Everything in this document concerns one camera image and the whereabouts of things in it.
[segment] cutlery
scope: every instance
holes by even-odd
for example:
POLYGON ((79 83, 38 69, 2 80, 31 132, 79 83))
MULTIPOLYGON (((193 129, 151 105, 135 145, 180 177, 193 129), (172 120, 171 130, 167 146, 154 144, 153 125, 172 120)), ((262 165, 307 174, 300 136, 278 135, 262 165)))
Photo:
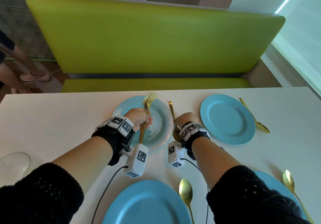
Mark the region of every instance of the cutlery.
POLYGON ((264 133, 270 133, 270 130, 269 130, 266 126, 264 126, 262 123, 258 122, 258 121, 255 119, 253 113, 252 113, 252 112, 250 111, 250 109, 247 107, 247 105, 245 104, 245 102, 244 102, 244 100, 243 100, 242 98, 240 98, 240 101, 241 101, 242 104, 248 109, 248 111, 252 114, 252 117, 254 118, 254 121, 255 121, 255 126, 256 126, 259 130, 261 130, 262 132, 264 132, 264 133))
POLYGON ((181 143, 182 142, 182 138, 181 138, 181 135, 179 134, 179 132, 181 131, 181 129, 178 127, 177 123, 175 122, 175 113, 174 113, 174 109, 173 109, 173 103, 170 101, 170 109, 171 109, 171 112, 172 112, 172 115, 173 115, 173 120, 174 120, 174 123, 175 123, 175 129, 173 131, 173 137, 175 139, 175 141, 181 143))
POLYGON ((183 178, 179 184, 179 196, 181 197, 182 201, 185 204, 187 204, 189 208, 189 212, 191 213, 192 222, 193 224, 195 224, 193 214, 192 214, 192 209, 191 209, 193 189, 192 189, 191 183, 185 178, 183 178))
POLYGON ((307 218, 309 219, 309 222, 314 224, 314 222, 312 221, 310 215, 308 214, 307 210, 305 209, 303 203, 300 201, 299 197, 297 196, 297 194, 294 191, 294 180, 293 180, 293 177, 292 177, 291 173, 288 170, 284 170, 283 171, 282 179, 283 179, 283 184, 287 187, 288 190, 291 191, 292 194, 295 195, 295 197, 300 202, 300 204, 301 204, 301 206, 302 206, 307 218))
MULTIPOLYGON (((150 92, 146 95, 146 97, 144 98, 144 100, 143 100, 144 110, 145 110, 145 113, 146 113, 147 115, 149 115, 149 108, 150 108, 152 102, 154 101, 154 99, 156 98, 156 96, 157 96, 157 94, 156 94, 155 92, 150 91, 150 92)), ((140 135, 139 135, 139 143, 140 143, 140 144, 142 144, 142 141, 143 141, 143 139, 144 139, 146 126, 147 126, 146 123, 143 123, 143 124, 142 124, 141 132, 140 132, 140 135)))

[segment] black cable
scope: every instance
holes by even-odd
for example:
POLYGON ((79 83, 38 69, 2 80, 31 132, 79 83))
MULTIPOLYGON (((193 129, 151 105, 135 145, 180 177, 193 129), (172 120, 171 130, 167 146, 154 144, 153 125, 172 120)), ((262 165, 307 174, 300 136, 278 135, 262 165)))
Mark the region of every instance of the black cable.
POLYGON ((128 166, 126 166, 126 165, 125 165, 125 166, 122 166, 121 168, 119 168, 119 169, 117 170, 117 172, 115 172, 115 174, 113 175, 113 177, 110 179, 110 181, 109 181, 109 183, 108 183, 107 187, 105 188, 104 192, 102 193, 102 196, 101 196, 100 200, 98 201, 98 204, 97 204, 97 207, 96 207, 96 210, 95 210, 94 216, 92 217, 91 224, 93 224, 93 223, 94 223, 94 219, 95 219, 96 212, 97 212, 97 210, 98 210, 98 206, 99 206, 100 201, 101 201, 102 197, 104 196, 104 194, 105 194, 105 192, 106 192, 106 190, 107 190, 108 186, 110 185, 111 180, 113 180, 114 176, 115 176, 115 175, 116 175, 116 174, 117 174, 121 169, 123 169, 123 168, 128 168, 128 166))
MULTIPOLYGON (((181 160, 186 160, 186 161, 188 161, 189 163, 191 163, 192 165, 194 165, 200 172, 201 172, 201 170, 198 168, 198 166, 197 165, 195 165, 193 162, 191 162, 190 160, 188 160, 188 159, 185 159, 185 158, 181 158, 181 160)), ((206 222, 205 222, 205 224, 207 224, 207 218, 208 218, 208 203, 207 203, 207 213, 206 213, 206 222)))

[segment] yellow-green bench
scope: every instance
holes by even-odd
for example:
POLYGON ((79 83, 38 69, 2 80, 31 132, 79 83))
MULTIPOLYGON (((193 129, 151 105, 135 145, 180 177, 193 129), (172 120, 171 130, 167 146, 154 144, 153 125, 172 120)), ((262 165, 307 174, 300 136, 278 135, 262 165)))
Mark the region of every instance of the yellow-green bench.
POLYGON ((62 92, 248 88, 246 79, 227 76, 249 72, 285 22, 279 15, 130 0, 26 1, 65 73, 224 74, 68 79, 62 92))

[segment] bundle of forks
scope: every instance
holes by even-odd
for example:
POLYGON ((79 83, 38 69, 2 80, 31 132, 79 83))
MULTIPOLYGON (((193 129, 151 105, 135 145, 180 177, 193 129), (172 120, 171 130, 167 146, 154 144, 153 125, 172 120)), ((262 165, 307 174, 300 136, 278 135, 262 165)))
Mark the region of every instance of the bundle of forks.
MULTIPOLYGON (((152 104, 152 102, 154 101, 154 99, 156 98, 157 94, 153 91, 150 91, 147 96, 144 98, 144 100, 142 101, 142 104, 144 106, 145 109, 145 113, 147 115, 149 115, 149 108, 152 104)), ((141 129, 141 133, 139 135, 139 143, 142 144, 142 141, 144 139, 144 134, 145 134, 145 130, 146 130, 146 126, 147 124, 144 122, 142 124, 142 129, 141 129)))

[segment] black shorts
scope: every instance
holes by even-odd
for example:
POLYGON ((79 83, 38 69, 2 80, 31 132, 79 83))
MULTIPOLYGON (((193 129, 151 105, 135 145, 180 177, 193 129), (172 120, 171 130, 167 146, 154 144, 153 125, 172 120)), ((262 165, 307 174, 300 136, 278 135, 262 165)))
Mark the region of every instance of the black shorts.
MULTIPOLYGON (((0 30, 0 43, 3 44, 9 50, 11 51, 14 50, 14 46, 15 46, 14 42, 8 36, 6 36, 6 34, 3 33, 1 30, 0 30)), ((5 53, 0 50, 0 63, 4 61, 5 57, 6 57, 5 53)))

